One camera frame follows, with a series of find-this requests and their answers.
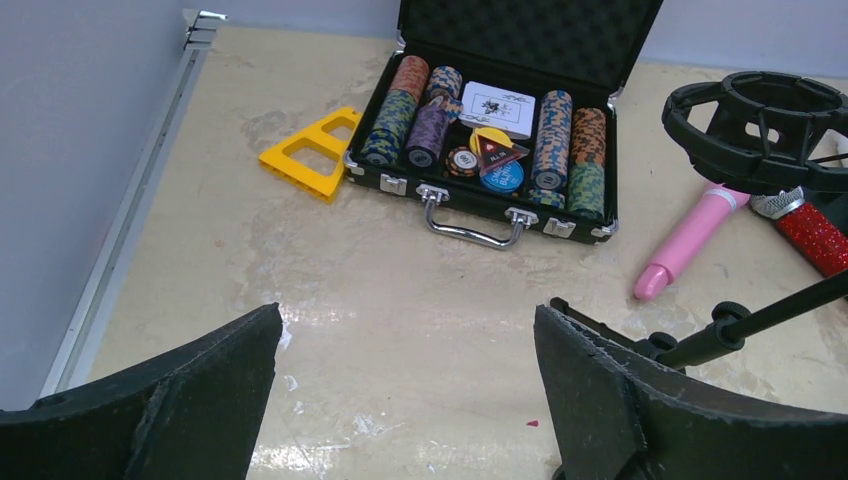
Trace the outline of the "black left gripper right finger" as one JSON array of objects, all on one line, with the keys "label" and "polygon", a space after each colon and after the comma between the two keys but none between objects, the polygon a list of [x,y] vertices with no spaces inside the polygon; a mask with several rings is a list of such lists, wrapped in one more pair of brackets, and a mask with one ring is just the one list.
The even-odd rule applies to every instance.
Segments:
[{"label": "black left gripper right finger", "polygon": [[726,391],[540,305],[535,350],[558,479],[843,479],[847,418]]}]

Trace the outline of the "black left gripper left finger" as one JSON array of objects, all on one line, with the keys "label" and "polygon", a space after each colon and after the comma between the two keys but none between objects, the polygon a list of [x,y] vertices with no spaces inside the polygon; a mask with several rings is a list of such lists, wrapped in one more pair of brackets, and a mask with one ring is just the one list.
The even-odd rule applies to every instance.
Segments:
[{"label": "black left gripper left finger", "polygon": [[243,479],[283,329],[261,306],[178,348],[1,415],[5,479]]}]

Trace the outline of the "red glitter microphone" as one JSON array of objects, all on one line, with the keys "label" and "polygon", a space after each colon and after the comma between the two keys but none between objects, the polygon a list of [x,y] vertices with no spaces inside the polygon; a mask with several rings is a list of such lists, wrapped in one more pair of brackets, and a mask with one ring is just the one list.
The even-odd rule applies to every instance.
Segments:
[{"label": "red glitter microphone", "polygon": [[789,243],[825,278],[847,269],[847,237],[801,187],[776,195],[753,195],[750,208],[772,221]]}]

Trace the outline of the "pink microphone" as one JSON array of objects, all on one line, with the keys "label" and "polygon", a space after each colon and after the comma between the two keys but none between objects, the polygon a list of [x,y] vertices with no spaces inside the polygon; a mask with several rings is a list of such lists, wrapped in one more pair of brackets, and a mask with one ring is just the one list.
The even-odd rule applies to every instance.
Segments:
[{"label": "pink microphone", "polygon": [[653,300],[673,284],[724,221],[746,206],[750,198],[748,193],[709,183],[648,261],[635,283],[634,296],[639,300]]}]

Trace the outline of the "black tripod shock mount stand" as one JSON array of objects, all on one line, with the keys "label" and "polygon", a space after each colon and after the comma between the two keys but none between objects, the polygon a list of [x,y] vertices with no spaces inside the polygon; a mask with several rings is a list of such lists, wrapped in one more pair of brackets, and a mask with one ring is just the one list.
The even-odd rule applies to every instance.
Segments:
[{"label": "black tripod shock mount stand", "polygon": [[[812,156],[827,131],[847,131],[847,98],[823,83],[775,72],[733,73],[673,91],[662,124],[701,176],[733,191],[765,196],[794,187],[847,191],[847,170],[834,166],[837,158]],[[656,332],[634,341],[560,298],[550,306],[616,346],[683,371],[735,353],[747,338],[846,294],[847,273],[841,271],[756,312],[722,302],[709,325],[682,340]]]}]

